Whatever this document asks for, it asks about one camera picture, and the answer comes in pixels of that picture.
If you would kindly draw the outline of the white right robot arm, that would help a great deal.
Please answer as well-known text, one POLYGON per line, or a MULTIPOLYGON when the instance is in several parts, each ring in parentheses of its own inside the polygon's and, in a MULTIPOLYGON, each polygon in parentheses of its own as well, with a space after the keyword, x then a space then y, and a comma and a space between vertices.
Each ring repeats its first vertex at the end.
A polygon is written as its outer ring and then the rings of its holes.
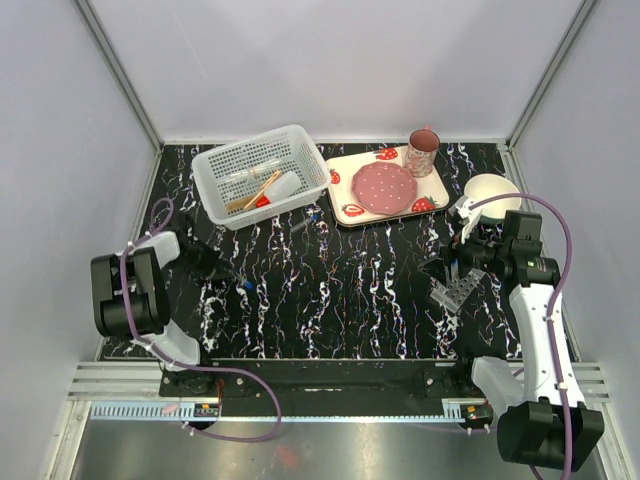
POLYGON ((503 358, 469 353, 454 371, 455 387, 470 397, 484 394, 504 461, 556 469, 568 478, 589 457, 605 424, 587 407, 573 373, 560 311, 562 274, 557 261, 542 254, 541 227, 540 215, 509 210, 499 241, 457 233, 419 269, 433 280, 431 299, 451 312, 483 276, 501 282, 520 335, 523 377, 503 358))

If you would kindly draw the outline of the clear plastic funnel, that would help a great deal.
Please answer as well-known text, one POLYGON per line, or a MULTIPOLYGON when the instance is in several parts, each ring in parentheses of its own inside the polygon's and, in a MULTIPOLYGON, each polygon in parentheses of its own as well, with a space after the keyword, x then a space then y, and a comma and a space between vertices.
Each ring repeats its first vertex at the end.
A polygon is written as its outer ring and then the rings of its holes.
POLYGON ((237 182, 247 181, 250 179, 255 179, 258 175, 263 174, 264 172, 267 172, 270 169, 277 167, 280 163, 281 161, 279 159, 272 158, 258 165, 251 166, 247 169, 231 173, 230 175, 223 177, 220 180, 220 183, 221 184, 237 183, 237 182))

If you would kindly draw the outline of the white perforated plastic basket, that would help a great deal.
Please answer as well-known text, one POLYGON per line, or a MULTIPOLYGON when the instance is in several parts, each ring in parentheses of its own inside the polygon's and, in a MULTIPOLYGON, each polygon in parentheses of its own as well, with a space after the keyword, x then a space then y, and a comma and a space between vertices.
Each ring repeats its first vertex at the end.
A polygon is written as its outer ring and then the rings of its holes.
POLYGON ((193 178, 209 220, 230 230, 239 230, 272 216, 316 202, 330 183, 330 173, 320 151, 306 130, 288 125, 249 139, 204 151, 192 160, 193 178), (281 163, 247 181, 221 184, 231 173, 276 158, 281 163), (277 170, 295 172, 301 187, 290 197, 261 208, 228 212, 226 205, 253 198, 277 170))

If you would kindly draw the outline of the controller box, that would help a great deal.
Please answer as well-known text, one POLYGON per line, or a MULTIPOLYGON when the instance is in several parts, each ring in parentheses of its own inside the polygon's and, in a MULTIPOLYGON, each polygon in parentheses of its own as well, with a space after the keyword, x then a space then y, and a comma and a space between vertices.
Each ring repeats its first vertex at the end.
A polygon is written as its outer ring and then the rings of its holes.
POLYGON ((466 423, 478 426, 490 425, 493 421, 494 412, 489 404, 467 405, 462 409, 462 416, 466 423))
POLYGON ((219 401, 195 402, 193 407, 193 417, 195 419, 205 419, 214 421, 221 414, 221 403, 219 401))

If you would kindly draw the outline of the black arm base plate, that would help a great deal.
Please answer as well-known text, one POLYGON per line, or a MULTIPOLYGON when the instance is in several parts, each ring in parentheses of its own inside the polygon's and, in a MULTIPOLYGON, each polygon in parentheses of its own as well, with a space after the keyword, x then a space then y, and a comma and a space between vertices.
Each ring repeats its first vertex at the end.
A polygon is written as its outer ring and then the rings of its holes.
POLYGON ((485 398, 465 360, 229 359, 217 372, 163 374, 164 398, 222 398, 225 418, 266 420, 457 419, 485 398))

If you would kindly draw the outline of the pink patterned mug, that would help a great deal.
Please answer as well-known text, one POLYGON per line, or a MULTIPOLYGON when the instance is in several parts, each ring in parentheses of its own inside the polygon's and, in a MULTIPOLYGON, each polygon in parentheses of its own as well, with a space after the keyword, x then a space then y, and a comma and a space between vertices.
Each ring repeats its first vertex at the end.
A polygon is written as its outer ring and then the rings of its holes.
POLYGON ((408 139, 403 166, 416 178, 429 175, 440 148, 440 138, 429 126, 412 132, 408 139))

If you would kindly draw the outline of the pink dotted plate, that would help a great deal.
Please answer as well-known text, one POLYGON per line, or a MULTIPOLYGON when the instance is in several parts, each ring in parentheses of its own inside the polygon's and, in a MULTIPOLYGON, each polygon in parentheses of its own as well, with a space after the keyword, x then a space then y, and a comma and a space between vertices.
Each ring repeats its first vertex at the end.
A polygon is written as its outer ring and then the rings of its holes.
POLYGON ((418 196, 418 184, 406 168, 377 161, 362 166, 353 175, 351 193, 366 211, 390 216, 412 206, 418 196))

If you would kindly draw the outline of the white squeeze bottle red cap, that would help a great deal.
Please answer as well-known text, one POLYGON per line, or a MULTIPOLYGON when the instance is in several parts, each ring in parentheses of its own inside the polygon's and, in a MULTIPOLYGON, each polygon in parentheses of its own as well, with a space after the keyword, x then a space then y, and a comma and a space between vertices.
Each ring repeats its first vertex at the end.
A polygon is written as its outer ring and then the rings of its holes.
POLYGON ((285 200, 293 195, 301 187, 299 176, 289 171, 272 184, 270 184, 263 192, 263 195, 257 200, 255 206, 261 208, 281 200, 285 200))

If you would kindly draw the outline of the clear test tube rack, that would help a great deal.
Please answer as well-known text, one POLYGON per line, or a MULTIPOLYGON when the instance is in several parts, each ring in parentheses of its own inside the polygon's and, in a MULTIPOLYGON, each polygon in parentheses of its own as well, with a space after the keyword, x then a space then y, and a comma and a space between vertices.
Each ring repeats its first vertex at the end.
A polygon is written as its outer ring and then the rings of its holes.
POLYGON ((456 278, 448 285, 436 282, 430 293, 430 299, 450 313, 457 313, 471 293, 480 284, 486 273, 470 270, 463 278, 456 278))

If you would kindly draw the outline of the white paper bowl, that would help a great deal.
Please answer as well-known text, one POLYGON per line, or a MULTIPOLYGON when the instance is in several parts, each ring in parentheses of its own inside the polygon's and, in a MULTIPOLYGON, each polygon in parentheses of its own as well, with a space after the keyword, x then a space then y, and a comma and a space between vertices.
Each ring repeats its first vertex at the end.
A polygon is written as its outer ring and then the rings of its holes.
MULTIPOLYGON (((507 193, 519 193, 518 188, 507 178, 496 174, 479 174, 472 177, 464 188, 464 194, 473 200, 481 201, 507 193)), ((500 223, 509 210, 519 210, 520 198, 507 198, 493 201, 482 207, 481 219, 486 223, 500 223)))

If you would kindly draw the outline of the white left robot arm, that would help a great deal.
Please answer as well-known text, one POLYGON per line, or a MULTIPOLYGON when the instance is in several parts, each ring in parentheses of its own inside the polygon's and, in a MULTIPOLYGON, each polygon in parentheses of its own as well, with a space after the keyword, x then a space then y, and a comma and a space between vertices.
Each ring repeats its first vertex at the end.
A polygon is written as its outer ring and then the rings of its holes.
POLYGON ((104 338, 140 346, 174 372, 196 396, 215 386, 216 372, 203 362, 203 348, 172 319, 163 269, 183 267, 204 281, 242 277, 222 254, 187 229, 147 233, 125 250, 90 262, 94 322, 104 338))

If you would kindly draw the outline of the left controller box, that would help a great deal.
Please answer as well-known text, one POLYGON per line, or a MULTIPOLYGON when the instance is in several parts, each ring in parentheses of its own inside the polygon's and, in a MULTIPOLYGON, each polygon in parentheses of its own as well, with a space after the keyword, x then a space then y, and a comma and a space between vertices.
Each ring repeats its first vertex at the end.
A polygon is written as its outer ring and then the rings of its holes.
POLYGON ((195 402, 193 407, 193 417, 195 419, 205 419, 214 421, 221 414, 221 403, 219 401, 195 402))

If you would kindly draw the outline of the wooden test tube clamp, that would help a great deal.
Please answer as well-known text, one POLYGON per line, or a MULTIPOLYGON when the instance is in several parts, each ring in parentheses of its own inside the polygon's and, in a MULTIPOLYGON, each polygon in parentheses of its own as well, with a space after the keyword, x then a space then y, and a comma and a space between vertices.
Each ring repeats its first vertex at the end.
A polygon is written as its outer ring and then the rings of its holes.
POLYGON ((256 193, 256 195, 253 198, 251 198, 247 204, 244 205, 243 209, 244 210, 249 210, 249 209, 253 208, 255 206, 255 204, 257 203, 257 201, 264 195, 264 192, 266 191, 266 189, 270 185, 272 185, 276 180, 278 180, 281 175, 282 175, 282 172, 280 170, 275 171, 269 177, 269 179, 260 187, 260 189, 256 193))

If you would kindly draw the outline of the right controller box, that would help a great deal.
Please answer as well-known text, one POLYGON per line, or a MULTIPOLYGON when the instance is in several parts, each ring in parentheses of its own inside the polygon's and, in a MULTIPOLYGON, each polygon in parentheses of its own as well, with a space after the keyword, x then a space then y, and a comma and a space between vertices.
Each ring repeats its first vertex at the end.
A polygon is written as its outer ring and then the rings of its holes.
POLYGON ((466 423, 478 426, 490 425, 493 421, 494 412, 489 404, 467 405, 462 409, 462 416, 466 423))

